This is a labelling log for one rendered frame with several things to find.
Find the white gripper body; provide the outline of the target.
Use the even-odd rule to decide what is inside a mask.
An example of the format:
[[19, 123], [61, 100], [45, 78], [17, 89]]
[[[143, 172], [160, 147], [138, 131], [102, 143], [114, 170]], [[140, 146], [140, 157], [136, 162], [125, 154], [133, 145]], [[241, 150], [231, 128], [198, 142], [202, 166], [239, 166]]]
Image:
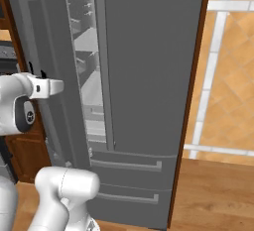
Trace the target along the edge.
[[33, 84], [31, 99], [47, 99], [64, 90], [64, 82], [62, 80], [31, 77], [30, 81]]

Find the grey fridge door, open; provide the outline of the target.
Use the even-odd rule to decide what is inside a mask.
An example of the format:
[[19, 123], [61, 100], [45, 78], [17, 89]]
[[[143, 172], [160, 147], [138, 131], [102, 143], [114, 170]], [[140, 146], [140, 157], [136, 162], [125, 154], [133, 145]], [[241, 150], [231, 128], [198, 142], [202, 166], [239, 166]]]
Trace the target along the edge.
[[[18, 0], [9, 0], [26, 60], [27, 43]], [[47, 99], [56, 127], [65, 167], [90, 167], [80, 98], [75, 54], [66, 0], [30, 2], [41, 70], [46, 77], [60, 79], [64, 90]]]

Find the grey fridge door, closed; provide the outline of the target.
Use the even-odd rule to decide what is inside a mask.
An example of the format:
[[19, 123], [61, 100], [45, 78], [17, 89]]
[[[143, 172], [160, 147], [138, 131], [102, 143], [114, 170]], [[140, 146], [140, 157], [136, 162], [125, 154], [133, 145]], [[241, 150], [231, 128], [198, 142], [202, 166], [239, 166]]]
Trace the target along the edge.
[[96, 0], [105, 20], [114, 149], [175, 155], [202, 0]]

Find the grey fridge drawer, shallow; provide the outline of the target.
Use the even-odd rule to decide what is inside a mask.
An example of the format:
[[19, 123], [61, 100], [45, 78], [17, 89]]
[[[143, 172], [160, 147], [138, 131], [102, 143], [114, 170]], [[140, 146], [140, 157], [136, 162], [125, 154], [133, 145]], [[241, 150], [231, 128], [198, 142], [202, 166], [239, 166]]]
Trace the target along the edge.
[[155, 190], [171, 189], [173, 187], [177, 162], [176, 156], [160, 157], [94, 152], [91, 159], [104, 162], [141, 165], [154, 165], [157, 161], [161, 161], [163, 164], [161, 172], [111, 169], [93, 165], [91, 165], [91, 169], [98, 174], [100, 181], [104, 184]]

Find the grey fridge drawer, deep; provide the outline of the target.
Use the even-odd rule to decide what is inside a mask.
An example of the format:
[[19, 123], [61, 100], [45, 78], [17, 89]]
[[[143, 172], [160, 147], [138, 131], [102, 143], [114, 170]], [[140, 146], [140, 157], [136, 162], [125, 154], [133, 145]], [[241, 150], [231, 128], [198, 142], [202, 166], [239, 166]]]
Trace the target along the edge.
[[158, 204], [109, 200], [98, 198], [96, 195], [94, 199], [87, 202], [87, 207], [91, 216], [98, 220], [159, 230], [167, 228], [172, 195], [170, 190], [151, 190], [102, 184], [99, 192], [147, 198], [159, 194]]

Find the dark grey appliance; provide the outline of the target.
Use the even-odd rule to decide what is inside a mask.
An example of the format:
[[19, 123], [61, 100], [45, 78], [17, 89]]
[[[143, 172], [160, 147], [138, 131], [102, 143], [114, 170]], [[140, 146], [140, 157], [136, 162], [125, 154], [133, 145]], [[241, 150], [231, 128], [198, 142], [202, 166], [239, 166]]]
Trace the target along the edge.
[[11, 41], [0, 41], [0, 74], [18, 72], [18, 60]]

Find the brown wooden cupboard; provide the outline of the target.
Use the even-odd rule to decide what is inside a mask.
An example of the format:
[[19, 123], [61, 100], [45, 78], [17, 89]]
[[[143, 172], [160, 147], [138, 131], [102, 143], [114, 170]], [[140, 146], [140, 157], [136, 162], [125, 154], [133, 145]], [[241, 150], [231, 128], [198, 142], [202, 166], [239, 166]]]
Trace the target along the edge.
[[[16, 70], [28, 72], [25, 56], [14, 20], [9, 0], [0, 0], [0, 44], [3, 42], [13, 45], [17, 60]], [[32, 101], [36, 112], [32, 129], [25, 133], [4, 138], [7, 150], [11, 155], [10, 170], [15, 180], [33, 183], [40, 168], [51, 165], [45, 144], [46, 133], [38, 102]]]

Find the brown wooden side panel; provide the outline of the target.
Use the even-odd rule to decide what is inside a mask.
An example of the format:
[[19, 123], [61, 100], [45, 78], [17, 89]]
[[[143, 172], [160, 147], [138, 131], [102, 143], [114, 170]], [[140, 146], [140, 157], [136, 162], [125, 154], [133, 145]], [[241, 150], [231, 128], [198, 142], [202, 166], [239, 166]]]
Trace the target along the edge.
[[170, 209], [169, 209], [169, 217], [168, 217], [167, 228], [163, 229], [163, 231], [167, 231], [168, 229], [171, 228], [172, 219], [173, 219], [173, 212], [174, 212], [174, 206], [175, 206], [176, 194], [177, 194], [177, 186], [178, 186], [178, 182], [179, 182], [179, 175], [180, 175], [180, 169], [181, 169], [181, 164], [182, 164], [184, 144], [185, 144], [188, 122], [189, 122], [190, 111], [191, 111], [192, 94], [193, 94], [198, 58], [199, 58], [199, 53], [200, 53], [201, 40], [202, 40], [202, 35], [203, 35], [203, 28], [204, 28], [205, 15], [206, 15], [206, 10], [207, 10], [206, 9], [207, 3], [208, 3], [208, 0], [201, 1], [198, 28], [197, 28], [197, 33], [196, 33], [195, 47], [194, 47], [194, 53], [193, 53], [193, 58], [192, 58], [191, 71], [190, 71], [190, 82], [189, 82], [187, 103], [186, 103], [185, 116], [184, 116], [184, 122], [183, 122], [183, 129], [182, 129], [182, 134], [181, 134], [180, 147], [179, 147], [179, 153], [178, 153], [178, 157], [177, 157], [176, 171], [175, 171], [175, 177], [174, 177], [174, 184], [173, 184], [173, 189], [172, 189], [172, 197], [171, 197], [171, 203], [170, 203]]

